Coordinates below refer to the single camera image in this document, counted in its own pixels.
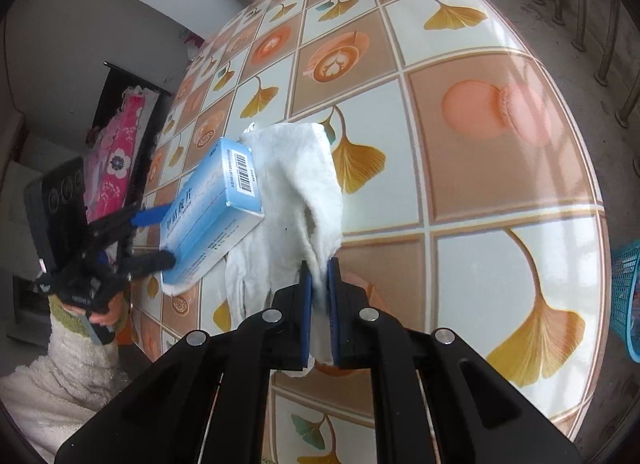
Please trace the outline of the person's left hand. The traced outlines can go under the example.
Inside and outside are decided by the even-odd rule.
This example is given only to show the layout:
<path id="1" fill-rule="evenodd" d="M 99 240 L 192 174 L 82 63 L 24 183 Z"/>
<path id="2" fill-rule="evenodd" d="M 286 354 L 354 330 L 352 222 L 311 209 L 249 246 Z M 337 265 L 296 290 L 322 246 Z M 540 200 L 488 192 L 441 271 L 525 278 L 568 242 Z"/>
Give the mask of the person's left hand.
<path id="1" fill-rule="evenodd" d="M 65 305 L 58 296 L 49 297 L 51 317 L 61 323 L 66 329 L 75 334 L 88 336 L 81 317 L 85 317 L 86 311 L 75 306 Z M 91 312 L 89 322 L 93 325 L 112 327 L 116 334 L 122 332 L 127 323 L 129 302 L 124 294 L 118 293 L 108 303 L 105 313 Z"/>

